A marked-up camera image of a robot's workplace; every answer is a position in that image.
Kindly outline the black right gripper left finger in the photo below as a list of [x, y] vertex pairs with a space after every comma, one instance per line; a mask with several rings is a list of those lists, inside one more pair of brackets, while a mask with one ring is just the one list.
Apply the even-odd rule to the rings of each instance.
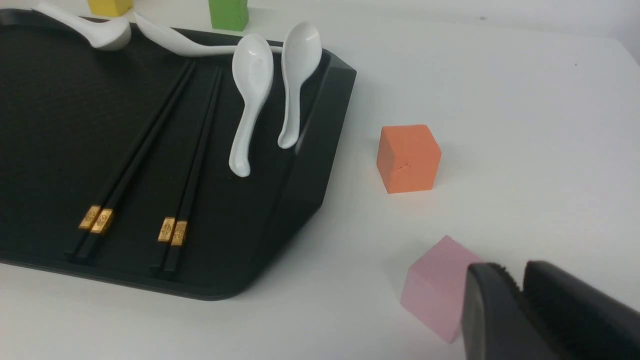
[[467, 360], [573, 359], [496, 263], [468, 265], [461, 332]]

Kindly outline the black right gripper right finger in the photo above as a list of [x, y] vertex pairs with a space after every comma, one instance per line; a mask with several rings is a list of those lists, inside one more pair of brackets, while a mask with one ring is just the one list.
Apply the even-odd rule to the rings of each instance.
[[639, 312], [544, 260], [526, 264], [522, 293], [561, 360], [637, 360]]

